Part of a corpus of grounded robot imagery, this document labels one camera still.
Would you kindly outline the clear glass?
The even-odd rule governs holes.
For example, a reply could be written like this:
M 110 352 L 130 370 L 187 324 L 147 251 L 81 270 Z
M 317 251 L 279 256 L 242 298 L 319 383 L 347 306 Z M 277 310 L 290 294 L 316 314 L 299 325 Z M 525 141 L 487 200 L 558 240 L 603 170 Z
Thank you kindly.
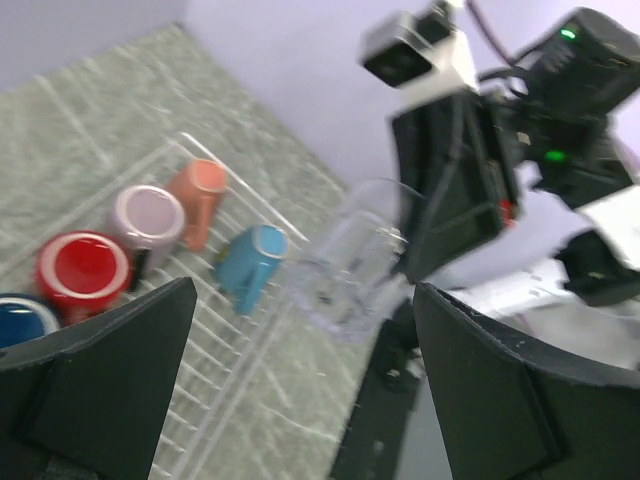
M 408 297 L 401 261 L 422 200 L 391 179 L 353 187 L 288 268 L 293 306 L 337 339 L 365 340 Z

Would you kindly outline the mauve mug black handle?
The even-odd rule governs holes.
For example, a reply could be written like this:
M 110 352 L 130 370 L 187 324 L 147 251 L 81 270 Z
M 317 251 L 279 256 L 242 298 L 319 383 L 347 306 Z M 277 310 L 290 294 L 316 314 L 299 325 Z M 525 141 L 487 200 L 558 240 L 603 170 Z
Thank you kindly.
M 176 197 L 163 188 L 146 184 L 119 191 L 105 220 L 105 231 L 120 242 L 133 260 L 141 250 L 149 251 L 143 276 L 168 258 L 185 226 L 185 211 Z

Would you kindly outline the dark blue mug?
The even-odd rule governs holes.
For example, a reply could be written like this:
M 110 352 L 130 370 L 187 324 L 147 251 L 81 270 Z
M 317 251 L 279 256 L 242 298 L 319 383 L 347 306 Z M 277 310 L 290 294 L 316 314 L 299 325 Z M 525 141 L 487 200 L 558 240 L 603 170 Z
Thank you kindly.
M 60 329 L 56 312 L 33 296 L 1 295 L 1 348 L 25 343 Z

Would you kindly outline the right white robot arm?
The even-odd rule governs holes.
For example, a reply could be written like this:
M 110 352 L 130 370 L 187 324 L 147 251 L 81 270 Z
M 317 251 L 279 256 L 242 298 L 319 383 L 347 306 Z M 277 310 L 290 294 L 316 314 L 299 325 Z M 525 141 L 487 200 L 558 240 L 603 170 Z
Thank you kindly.
M 512 64 L 525 94 L 501 105 L 468 89 L 396 116 L 392 129 L 402 181 L 420 189 L 411 209 L 402 265 L 417 282 L 495 239 L 518 207 L 514 166 L 537 164 L 537 188 L 588 220 L 545 262 L 548 295 L 580 304 L 573 325 L 595 334 L 587 357 L 623 368 L 639 364 L 639 174 L 609 132 L 609 115 L 639 87 L 639 39 L 609 16 L 572 11 Z

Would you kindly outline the light blue white mug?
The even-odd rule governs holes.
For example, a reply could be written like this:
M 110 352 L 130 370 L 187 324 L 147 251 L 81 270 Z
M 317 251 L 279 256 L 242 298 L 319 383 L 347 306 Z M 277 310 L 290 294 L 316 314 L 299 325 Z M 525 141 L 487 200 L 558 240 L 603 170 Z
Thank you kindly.
M 251 314 L 288 247 L 288 235 L 280 227 L 256 224 L 221 250 L 213 264 L 213 277 L 233 297 L 237 314 Z

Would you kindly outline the red mug black handle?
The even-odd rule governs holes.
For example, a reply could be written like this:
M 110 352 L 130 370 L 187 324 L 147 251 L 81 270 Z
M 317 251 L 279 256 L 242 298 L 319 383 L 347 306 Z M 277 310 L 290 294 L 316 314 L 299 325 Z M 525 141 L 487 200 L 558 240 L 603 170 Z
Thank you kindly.
M 131 261 L 123 247 L 92 230 L 51 237 L 39 250 L 34 271 L 37 291 L 54 307 L 64 326 L 113 308 L 131 277 Z

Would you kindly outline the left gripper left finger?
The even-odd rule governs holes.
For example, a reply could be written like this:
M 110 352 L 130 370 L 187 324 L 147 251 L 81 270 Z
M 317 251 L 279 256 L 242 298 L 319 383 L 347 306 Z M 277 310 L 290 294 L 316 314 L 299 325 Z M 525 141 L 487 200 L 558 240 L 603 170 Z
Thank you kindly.
M 103 479 L 145 479 L 197 301 L 189 277 L 1 352 L 1 476 L 61 456 Z

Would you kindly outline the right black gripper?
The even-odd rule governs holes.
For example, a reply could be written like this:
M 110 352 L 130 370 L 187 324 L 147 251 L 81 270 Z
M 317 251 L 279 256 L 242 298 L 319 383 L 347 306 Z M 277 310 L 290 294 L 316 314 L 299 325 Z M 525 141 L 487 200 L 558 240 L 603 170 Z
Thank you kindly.
M 402 207 L 397 264 L 416 284 L 501 235 L 519 187 L 487 101 L 457 92 L 390 120 L 399 177 L 417 195 Z

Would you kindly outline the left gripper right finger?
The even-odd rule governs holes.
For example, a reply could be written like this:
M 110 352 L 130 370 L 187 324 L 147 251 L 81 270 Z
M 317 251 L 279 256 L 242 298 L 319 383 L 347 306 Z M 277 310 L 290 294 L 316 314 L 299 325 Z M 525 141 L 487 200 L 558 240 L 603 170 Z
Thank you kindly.
M 417 336 L 456 479 L 636 479 L 639 374 L 420 283 Z

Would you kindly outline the pink floral mug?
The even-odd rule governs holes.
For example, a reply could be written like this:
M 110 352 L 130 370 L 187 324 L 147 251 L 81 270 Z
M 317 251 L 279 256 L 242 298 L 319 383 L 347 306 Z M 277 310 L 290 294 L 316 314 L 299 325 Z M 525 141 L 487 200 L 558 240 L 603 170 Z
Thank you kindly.
M 227 170 L 220 162 L 194 158 L 166 186 L 185 211 L 184 243 L 189 250 L 200 251 L 207 243 L 227 183 Z

